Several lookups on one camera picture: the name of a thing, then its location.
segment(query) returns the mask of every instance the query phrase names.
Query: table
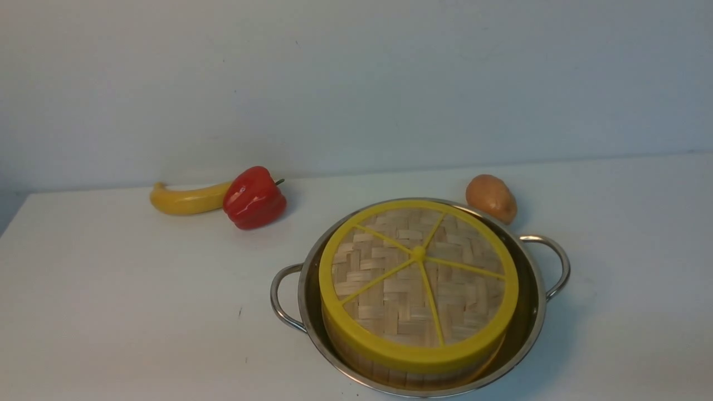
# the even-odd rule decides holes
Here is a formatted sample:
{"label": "table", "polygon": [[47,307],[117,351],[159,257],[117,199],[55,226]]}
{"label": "table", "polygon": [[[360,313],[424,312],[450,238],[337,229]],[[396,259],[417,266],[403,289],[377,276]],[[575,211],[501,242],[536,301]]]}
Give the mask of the table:
{"label": "table", "polygon": [[[558,240],[573,273],[529,356],[454,400],[710,400],[712,171],[704,153],[294,179],[285,217],[250,232],[162,215],[149,188],[34,194],[0,238],[0,399],[390,400],[277,320],[272,277],[354,209],[462,202],[492,173],[519,200],[513,232]],[[554,254],[528,247],[554,283]]]}

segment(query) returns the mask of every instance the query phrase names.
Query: banana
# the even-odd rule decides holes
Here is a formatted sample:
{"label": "banana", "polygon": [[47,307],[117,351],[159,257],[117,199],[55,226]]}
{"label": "banana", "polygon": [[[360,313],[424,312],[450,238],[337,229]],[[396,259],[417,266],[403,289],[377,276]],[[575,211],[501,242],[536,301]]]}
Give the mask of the banana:
{"label": "banana", "polygon": [[193,215],[222,208],[232,181],[191,191],[172,191],[164,183],[153,184],[149,196],[156,210],[169,215]]}

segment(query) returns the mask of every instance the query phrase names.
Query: bamboo steamer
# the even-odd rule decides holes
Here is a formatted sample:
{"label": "bamboo steamer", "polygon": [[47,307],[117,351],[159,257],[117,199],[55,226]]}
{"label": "bamboo steamer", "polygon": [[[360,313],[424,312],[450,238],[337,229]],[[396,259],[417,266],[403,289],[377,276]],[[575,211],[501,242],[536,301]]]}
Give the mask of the bamboo steamer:
{"label": "bamboo steamer", "polygon": [[429,200],[352,216],[324,248],[319,287],[337,354],[362,375],[406,389],[477,378],[518,302],[517,272],[500,238]]}

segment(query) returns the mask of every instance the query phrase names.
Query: red bell pepper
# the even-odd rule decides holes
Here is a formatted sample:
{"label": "red bell pepper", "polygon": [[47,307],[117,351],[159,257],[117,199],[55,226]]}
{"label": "red bell pepper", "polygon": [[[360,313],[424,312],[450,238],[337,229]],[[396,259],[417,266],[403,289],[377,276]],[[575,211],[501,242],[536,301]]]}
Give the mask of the red bell pepper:
{"label": "red bell pepper", "polygon": [[241,230],[252,230],[277,220],[287,207],[287,199],[270,172],[262,166],[248,168],[225,193],[223,211]]}

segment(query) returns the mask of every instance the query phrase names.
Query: pot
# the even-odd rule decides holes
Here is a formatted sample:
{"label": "pot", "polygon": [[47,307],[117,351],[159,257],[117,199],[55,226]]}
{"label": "pot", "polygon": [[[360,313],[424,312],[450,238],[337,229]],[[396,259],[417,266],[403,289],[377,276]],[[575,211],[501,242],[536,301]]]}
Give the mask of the pot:
{"label": "pot", "polygon": [[[426,389],[413,388],[394,385],[393,383],[380,380],[379,377],[372,377],[368,374],[365,375],[362,373],[363,370],[360,372],[360,370],[355,369],[352,364],[345,362],[345,360],[339,356],[339,349],[335,347],[334,342],[330,339],[322,314],[322,300],[319,290],[319,262],[326,244],[334,235],[335,231],[342,227],[352,216],[367,208],[357,210],[335,223],[324,233],[317,243],[315,243],[304,263],[288,266],[278,272],[270,288],[272,309],[282,322],[308,334],[318,351],[320,351],[336,369],[347,377],[367,387],[404,397],[445,397],[463,394],[494,382],[512,370],[527,355],[542,328],[546,302],[554,297],[568,281],[570,276],[569,260],[564,250],[555,241],[538,235],[516,237],[511,234],[504,225],[479,210],[447,200],[425,198],[410,200],[442,203],[472,215],[484,223],[502,240],[515,263],[519,282],[518,304],[505,333],[502,345],[492,359],[488,361],[487,366],[479,372],[477,377],[473,377],[468,382],[450,383],[445,387],[430,387]],[[550,290],[545,292],[540,271],[534,260],[525,250],[524,243],[541,243],[558,254],[562,262],[562,276]],[[300,272],[297,297],[302,322],[288,316],[280,306],[277,298],[277,290],[282,280],[287,275],[297,272]]]}

